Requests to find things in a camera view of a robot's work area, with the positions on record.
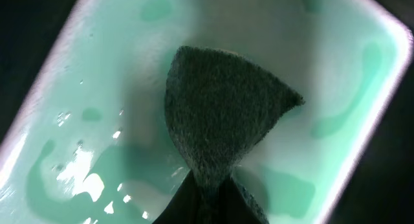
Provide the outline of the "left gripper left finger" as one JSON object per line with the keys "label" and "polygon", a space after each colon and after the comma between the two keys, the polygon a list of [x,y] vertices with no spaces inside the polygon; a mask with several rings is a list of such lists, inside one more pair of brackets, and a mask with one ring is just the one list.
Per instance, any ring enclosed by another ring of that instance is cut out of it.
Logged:
{"label": "left gripper left finger", "polygon": [[197,215],[197,185],[190,171],[167,207],[153,224],[194,224]]}

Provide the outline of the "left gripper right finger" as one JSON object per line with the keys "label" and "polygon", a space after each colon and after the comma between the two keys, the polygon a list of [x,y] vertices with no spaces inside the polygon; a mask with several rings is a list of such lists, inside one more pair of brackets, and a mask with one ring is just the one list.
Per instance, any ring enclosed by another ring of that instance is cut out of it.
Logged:
{"label": "left gripper right finger", "polygon": [[262,224],[230,174],[219,188],[220,224]]}

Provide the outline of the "green and yellow sponge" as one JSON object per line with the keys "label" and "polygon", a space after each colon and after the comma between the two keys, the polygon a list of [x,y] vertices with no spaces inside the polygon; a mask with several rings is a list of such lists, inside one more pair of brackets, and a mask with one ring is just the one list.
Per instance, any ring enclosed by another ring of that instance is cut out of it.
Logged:
{"label": "green and yellow sponge", "polygon": [[191,46],[177,49],[166,79],[164,115],[197,185],[194,224],[219,223],[219,188],[228,174],[258,218],[268,221],[233,172],[285,113],[303,103],[297,91],[242,56]]}

